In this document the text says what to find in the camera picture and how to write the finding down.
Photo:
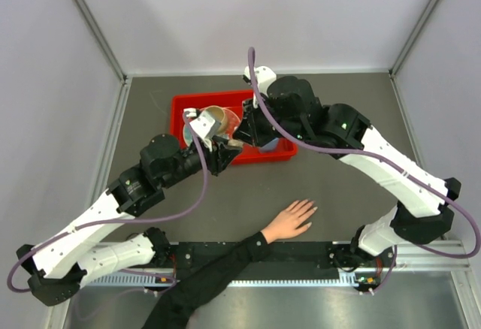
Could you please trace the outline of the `nail polish bottle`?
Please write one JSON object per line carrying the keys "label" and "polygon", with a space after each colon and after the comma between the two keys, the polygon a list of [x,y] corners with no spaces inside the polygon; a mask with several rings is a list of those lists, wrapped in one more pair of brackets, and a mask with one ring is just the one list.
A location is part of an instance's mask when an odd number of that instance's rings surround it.
{"label": "nail polish bottle", "polygon": [[242,141],[239,141],[239,140],[231,139],[231,140],[228,141],[228,145],[242,148],[244,146],[244,143]]}

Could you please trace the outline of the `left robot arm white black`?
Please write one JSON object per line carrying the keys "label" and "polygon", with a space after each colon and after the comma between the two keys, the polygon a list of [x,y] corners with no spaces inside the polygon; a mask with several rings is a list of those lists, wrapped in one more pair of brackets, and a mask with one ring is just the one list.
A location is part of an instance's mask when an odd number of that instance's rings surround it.
{"label": "left robot arm white black", "polygon": [[170,259],[170,243],[159,228],[121,243],[100,246],[118,227],[133,222],[164,200],[164,190],[202,172],[218,175],[242,152],[236,140],[214,136],[181,148],[170,134],[154,137],[140,152],[137,165],[122,172],[99,198],[48,245],[17,250],[29,273],[29,290],[45,306],[58,305],[96,279],[130,267],[162,266]]}

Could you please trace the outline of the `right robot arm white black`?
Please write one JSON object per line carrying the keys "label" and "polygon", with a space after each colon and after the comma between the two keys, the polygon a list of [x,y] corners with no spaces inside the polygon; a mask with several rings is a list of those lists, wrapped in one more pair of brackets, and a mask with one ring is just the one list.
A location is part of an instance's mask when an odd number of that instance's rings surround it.
{"label": "right robot arm white black", "polygon": [[310,83],[294,76],[255,71],[259,93],[242,103],[243,118],[234,138],[262,148],[277,138],[319,147],[370,177],[398,202],[375,222],[361,226],[350,244],[355,263],[366,266],[385,249],[407,241],[418,246],[442,237],[452,227],[461,184],[436,178],[399,152],[348,104],[323,105]]}

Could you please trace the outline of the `black sleeved forearm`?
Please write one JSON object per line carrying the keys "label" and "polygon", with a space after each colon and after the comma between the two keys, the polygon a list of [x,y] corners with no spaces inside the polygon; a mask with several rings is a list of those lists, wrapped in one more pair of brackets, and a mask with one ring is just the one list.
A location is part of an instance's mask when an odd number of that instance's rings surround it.
{"label": "black sleeved forearm", "polygon": [[[268,244],[261,232],[240,243],[254,241]],[[191,276],[181,279],[167,293],[162,294],[142,328],[184,329],[199,307],[221,294],[228,284],[252,263],[254,262],[242,256],[239,249],[212,260]]]}

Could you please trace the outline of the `person's hand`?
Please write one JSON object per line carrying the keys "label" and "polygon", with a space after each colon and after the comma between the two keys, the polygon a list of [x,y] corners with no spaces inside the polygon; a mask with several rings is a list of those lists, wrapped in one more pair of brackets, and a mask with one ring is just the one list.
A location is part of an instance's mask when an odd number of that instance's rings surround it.
{"label": "person's hand", "polygon": [[292,202],[286,209],[261,230],[268,244],[278,240],[295,238],[307,231],[312,223],[310,217],[317,211],[315,202],[309,199]]}

